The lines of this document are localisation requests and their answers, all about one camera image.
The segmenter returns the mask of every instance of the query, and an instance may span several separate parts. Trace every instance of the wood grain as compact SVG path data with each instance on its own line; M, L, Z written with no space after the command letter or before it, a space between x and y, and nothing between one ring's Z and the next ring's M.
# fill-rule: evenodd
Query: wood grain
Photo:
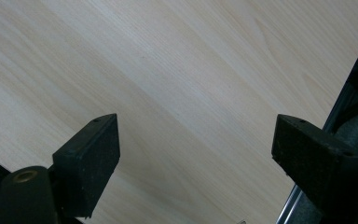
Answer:
M278 113L322 127L358 55L353 1L0 1L0 163L117 113L87 223L273 223Z

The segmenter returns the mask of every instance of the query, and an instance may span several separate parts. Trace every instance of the wooden board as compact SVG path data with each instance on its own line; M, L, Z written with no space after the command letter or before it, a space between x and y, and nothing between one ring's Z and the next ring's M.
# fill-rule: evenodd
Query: wooden board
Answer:
M322 127L357 55L352 1L0 1L0 163L50 166L117 113L87 223L274 223L276 115Z

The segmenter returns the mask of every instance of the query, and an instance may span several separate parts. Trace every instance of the light wood surface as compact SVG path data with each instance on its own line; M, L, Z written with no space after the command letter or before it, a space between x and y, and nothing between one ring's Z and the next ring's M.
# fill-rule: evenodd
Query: light wood surface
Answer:
M0 1L0 163L117 113L87 223L274 223L276 115L322 127L357 55L358 1Z

